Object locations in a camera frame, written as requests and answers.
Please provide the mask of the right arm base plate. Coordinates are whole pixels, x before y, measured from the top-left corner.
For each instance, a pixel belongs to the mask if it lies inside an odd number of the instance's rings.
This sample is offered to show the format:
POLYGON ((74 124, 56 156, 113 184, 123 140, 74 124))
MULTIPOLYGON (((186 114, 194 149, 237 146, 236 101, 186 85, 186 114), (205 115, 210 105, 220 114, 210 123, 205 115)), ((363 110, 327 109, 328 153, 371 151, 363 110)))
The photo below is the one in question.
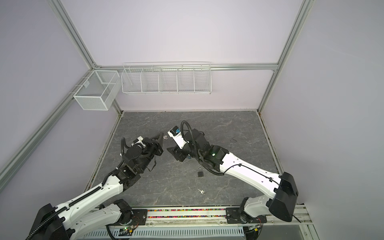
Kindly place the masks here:
POLYGON ((225 210, 228 224, 265 224, 267 222, 266 216, 253 218, 244 211, 240 211, 240 208, 226 208, 225 210))

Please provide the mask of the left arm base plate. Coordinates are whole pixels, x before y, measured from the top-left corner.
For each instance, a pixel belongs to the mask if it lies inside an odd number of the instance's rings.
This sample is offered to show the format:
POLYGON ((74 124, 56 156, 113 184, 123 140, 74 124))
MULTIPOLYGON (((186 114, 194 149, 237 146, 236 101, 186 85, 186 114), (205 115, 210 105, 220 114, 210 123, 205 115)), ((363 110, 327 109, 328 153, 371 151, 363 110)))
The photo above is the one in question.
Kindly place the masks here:
POLYGON ((117 222, 109 224, 109 226, 144 226, 146 224, 147 215, 147 209, 133 209, 130 213, 130 217, 128 217, 128 214, 121 215, 117 222))

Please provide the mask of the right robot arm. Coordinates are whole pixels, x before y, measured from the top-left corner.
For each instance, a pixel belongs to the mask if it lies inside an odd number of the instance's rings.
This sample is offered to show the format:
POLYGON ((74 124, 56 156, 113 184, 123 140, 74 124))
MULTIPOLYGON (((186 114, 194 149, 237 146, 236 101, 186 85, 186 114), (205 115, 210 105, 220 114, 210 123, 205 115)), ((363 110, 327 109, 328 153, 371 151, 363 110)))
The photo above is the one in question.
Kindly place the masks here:
POLYGON ((268 214, 284 222, 293 220, 299 191, 291 174, 279 175, 245 162, 225 148, 210 145, 205 135, 196 129, 183 131, 175 126, 168 135, 176 142, 168 151, 177 161, 194 158, 210 173, 228 174, 263 193, 261 197, 243 199, 238 209, 241 222, 268 214))

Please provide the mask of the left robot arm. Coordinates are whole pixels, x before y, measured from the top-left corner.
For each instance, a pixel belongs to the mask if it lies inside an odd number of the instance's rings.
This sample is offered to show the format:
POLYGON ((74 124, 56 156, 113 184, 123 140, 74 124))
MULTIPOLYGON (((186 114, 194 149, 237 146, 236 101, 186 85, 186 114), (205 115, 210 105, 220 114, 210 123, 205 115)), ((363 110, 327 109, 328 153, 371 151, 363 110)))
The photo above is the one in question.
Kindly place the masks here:
POLYGON ((57 206, 47 204, 39 209, 28 240, 76 240, 103 226, 132 222, 132 207, 116 200, 95 210, 105 201, 132 187, 155 156, 163 151, 163 133, 152 138, 138 137, 128 146, 121 140, 122 161, 103 181, 83 194, 57 206))

